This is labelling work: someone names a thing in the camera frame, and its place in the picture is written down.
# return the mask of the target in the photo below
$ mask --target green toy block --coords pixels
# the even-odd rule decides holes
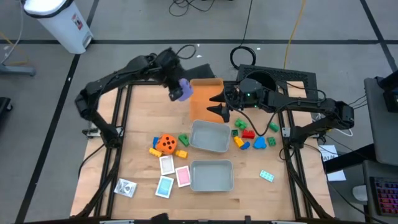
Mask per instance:
[[[238,130],[237,129],[232,130],[231,135],[232,137],[238,136],[239,135]]]
[[[188,136],[186,134],[180,134],[178,136],[178,140],[180,140],[180,142],[182,142],[182,144],[184,144],[184,146],[189,146],[189,140],[188,140]]]
[[[276,141],[274,137],[267,138],[267,142],[269,146],[276,146]]]
[[[244,122],[240,118],[238,118],[235,121],[235,126],[238,127],[240,130],[244,130],[248,126],[248,124],[246,124],[246,122]]]
[[[271,124],[269,124],[269,128],[271,128],[271,130],[278,132],[279,131],[279,126],[276,125],[274,122],[271,122]]]

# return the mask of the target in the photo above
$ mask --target keyboard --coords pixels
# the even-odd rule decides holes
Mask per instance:
[[[398,179],[370,177],[377,213],[398,217]]]

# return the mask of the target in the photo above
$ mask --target gray tray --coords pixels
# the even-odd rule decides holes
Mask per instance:
[[[225,124],[195,120],[192,124],[189,143],[198,149],[226,152],[229,148],[231,128]]]
[[[234,188],[232,162],[229,160],[192,161],[191,189],[196,192],[230,191]]]

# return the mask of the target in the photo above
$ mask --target toy block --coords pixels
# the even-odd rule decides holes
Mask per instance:
[[[238,136],[234,137],[234,142],[236,143],[236,145],[240,148],[241,146],[243,146],[243,141],[241,138],[239,138]]]
[[[232,130],[231,135],[232,137],[238,136],[239,135],[238,130],[237,129]]]
[[[264,139],[263,136],[258,137],[253,144],[253,148],[255,149],[265,149],[266,147],[267,147],[266,140]]]
[[[272,182],[274,180],[274,175],[268,173],[267,171],[262,170],[260,172],[260,177],[268,180],[269,182]]]
[[[254,139],[254,137],[255,137],[254,131],[243,130],[242,138]]]
[[[175,155],[181,157],[182,159],[186,159],[188,156],[188,152],[184,150],[177,150],[175,151]]]
[[[149,153],[151,153],[152,155],[157,156],[157,157],[162,156],[162,153],[159,152],[158,150],[154,149],[154,148],[150,148],[149,149]]]
[[[276,141],[274,137],[267,138],[267,142],[269,146],[276,146]]]
[[[189,146],[189,140],[187,134],[180,134],[178,136],[178,140],[184,144],[184,146]]]
[[[274,122],[271,122],[271,124],[269,124],[269,128],[271,128],[271,130],[273,130],[274,132],[279,131],[279,126],[276,125]]]
[[[250,147],[250,142],[245,142],[243,146],[241,146],[242,150],[248,149]]]
[[[235,126],[238,127],[240,130],[244,130],[248,126],[248,124],[246,124],[246,122],[244,122],[240,118],[238,118],[235,121]]]
[[[156,143],[156,150],[160,151],[165,155],[171,155],[177,146],[177,140],[175,137],[169,134],[163,134],[160,136]]]
[[[156,148],[156,143],[159,140],[159,137],[154,137],[154,141],[152,142],[153,148]]]

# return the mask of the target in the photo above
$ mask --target yellow cable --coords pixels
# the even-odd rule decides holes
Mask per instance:
[[[302,5],[301,5],[300,13],[298,14],[298,18],[297,18],[297,20],[296,20],[296,23],[294,24],[294,28],[293,28],[292,35],[290,36],[289,42],[287,43],[287,46],[286,46],[285,60],[284,60],[284,69],[285,69],[285,67],[286,67],[286,60],[287,60],[287,54],[288,54],[288,52],[289,52],[290,43],[291,43],[291,41],[292,41],[292,39],[293,39],[294,32],[296,32],[296,28],[297,28],[297,25],[299,24],[299,21],[300,21],[300,19],[301,19],[301,16],[303,15],[303,10],[304,10],[304,6],[305,6],[305,1],[306,1],[306,0],[302,0]]]
[[[0,32],[0,36],[4,40],[6,40],[8,42],[8,44],[11,45],[11,47],[14,46],[14,44],[11,42],[11,40],[9,40],[2,32]],[[25,65],[25,64],[28,64],[29,63],[29,56],[22,49],[20,49],[18,46],[15,47],[15,49],[18,50],[22,55],[25,56],[25,60],[22,61],[22,62],[11,62],[11,63],[9,63],[9,65]]]

